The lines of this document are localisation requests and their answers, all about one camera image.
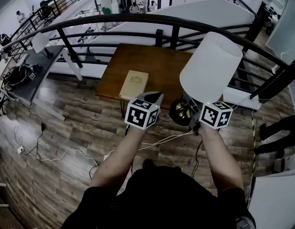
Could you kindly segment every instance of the book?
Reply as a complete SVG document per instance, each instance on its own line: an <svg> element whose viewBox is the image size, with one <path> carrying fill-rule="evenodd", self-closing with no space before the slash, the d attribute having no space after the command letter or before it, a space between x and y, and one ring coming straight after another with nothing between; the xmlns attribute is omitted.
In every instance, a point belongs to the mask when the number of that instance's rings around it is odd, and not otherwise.
<svg viewBox="0 0 295 229"><path fill-rule="evenodd" d="M119 96L123 99L132 99L142 94L148 83L148 73L128 71Z"/></svg>

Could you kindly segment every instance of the black shirt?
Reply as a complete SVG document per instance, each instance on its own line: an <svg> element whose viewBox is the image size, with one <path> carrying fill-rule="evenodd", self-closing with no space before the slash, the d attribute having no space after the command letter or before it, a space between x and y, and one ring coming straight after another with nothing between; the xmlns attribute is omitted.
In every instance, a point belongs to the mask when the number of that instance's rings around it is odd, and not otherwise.
<svg viewBox="0 0 295 229"><path fill-rule="evenodd" d="M180 169L141 169L123 193L91 187L62 228L255 228L244 191L231 188L218 197Z"/></svg>

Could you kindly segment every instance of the hand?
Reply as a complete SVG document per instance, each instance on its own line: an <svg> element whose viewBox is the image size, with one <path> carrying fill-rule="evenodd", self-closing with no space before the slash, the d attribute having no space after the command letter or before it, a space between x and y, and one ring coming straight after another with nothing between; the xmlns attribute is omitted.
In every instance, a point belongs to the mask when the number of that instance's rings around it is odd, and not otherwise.
<svg viewBox="0 0 295 229"><path fill-rule="evenodd" d="M201 136L214 135L218 130L211 128L203 122L200 122L199 134Z"/></svg>

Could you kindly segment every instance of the floor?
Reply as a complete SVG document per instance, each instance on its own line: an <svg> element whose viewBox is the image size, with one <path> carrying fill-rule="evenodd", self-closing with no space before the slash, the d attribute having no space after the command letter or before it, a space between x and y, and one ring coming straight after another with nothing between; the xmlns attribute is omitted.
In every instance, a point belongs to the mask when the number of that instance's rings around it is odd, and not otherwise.
<svg viewBox="0 0 295 229"><path fill-rule="evenodd" d="M248 54L258 59L254 53ZM123 138L126 125L121 117L120 103L94 96L97 83L97 80L84 79L79 82L75 78L55 75L46 79L38 98L61 110L66 120L62 122L34 104L31 106L31 112L39 115L46 124L46 130L38 142L38 153L42 159L60 158L70 148L79 149L102 162L104 155L115 149ZM284 90L253 115L255 126L260 126L262 123L269 125L291 114L291 98L288 90ZM7 188L0 191L28 228L60 228L67 216L77 208L88 188L89 170L94 162L75 151L68 151L62 160L53 162L41 162L32 156L19 155L16 152L19 143L29 150L36 146L36 140L41 134L40 125L39 118L18 102L9 103L7 115L0 117L0 182L8 184ZM186 127L173 123L168 112L162 111L159 121L149 129L144 142L154 143L169 135L185 132L188 132ZM220 134L242 168L248 193L253 165L251 111L238 108L229 126L222 128ZM280 132L264 142L274 141L285 134ZM179 166L190 175L199 143L200 137L186 135L139 151L134 161L134 171L141 168L142 162L149 158L157 165ZM260 144L257 131L257 145ZM292 148L286 149L287 155L291 153ZM204 147L198 151L198 160L196 181L216 195ZM273 160L273 153L260 155L255 174L269 174Z"/></svg>

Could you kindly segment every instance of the white lamp shade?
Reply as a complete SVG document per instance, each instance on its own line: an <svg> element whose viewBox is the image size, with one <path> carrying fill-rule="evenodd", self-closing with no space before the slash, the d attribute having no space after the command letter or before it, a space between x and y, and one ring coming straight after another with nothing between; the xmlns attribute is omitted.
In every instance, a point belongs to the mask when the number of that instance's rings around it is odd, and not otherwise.
<svg viewBox="0 0 295 229"><path fill-rule="evenodd" d="M243 57L228 38L209 32L180 73L182 88L202 103L219 100Z"/></svg>
<svg viewBox="0 0 295 229"><path fill-rule="evenodd" d="M37 33L32 39L33 49L36 53L43 50L48 43L49 43L49 39L44 34L41 34L40 32Z"/></svg>

